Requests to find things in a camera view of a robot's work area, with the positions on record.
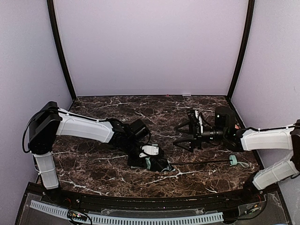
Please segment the mint green folding umbrella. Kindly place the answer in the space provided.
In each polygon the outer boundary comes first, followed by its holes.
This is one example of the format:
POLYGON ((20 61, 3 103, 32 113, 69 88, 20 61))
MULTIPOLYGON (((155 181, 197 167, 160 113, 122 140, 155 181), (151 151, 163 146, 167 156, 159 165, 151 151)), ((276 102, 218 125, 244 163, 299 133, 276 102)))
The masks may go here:
POLYGON ((212 163, 229 163, 230 166, 241 165, 243 168, 248 168, 249 164, 246 162, 240 162, 237 160, 235 155, 230 155, 229 159, 221 160, 210 160, 210 161, 194 161, 194 162, 175 162, 171 163, 165 158, 159 157, 143 157, 143 158, 132 158, 129 157, 127 164, 130 167, 145 168, 153 172, 173 172, 175 171, 175 165, 202 165, 212 163))

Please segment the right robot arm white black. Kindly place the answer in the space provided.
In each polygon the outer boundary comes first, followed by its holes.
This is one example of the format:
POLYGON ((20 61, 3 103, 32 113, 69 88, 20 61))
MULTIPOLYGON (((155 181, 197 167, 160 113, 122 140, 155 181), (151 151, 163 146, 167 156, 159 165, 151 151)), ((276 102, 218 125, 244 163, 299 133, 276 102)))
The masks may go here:
POLYGON ((203 114, 195 109, 187 110, 188 120, 174 129, 185 133, 186 138, 174 141, 174 145, 190 152, 199 149, 203 142, 220 141, 232 152, 282 149, 290 154, 263 170, 253 173, 244 183, 248 192, 259 192, 286 178, 300 173, 300 123, 276 128, 236 128, 235 112, 227 106, 215 109, 214 125, 204 126, 203 114))

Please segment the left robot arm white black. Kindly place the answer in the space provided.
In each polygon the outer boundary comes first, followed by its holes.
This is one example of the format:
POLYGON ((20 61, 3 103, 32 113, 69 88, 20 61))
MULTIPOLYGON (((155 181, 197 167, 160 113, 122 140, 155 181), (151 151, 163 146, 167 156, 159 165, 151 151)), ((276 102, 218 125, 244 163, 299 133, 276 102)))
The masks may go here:
POLYGON ((150 131, 140 119, 131 124, 115 118, 94 119, 59 108, 56 102, 48 102, 31 117, 22 136, 22 150, 33 155, 47 190, 60 187, 52 146, 61 135, 106 143, 135 159, 139 158, 140 141, 150 136, 150 131))

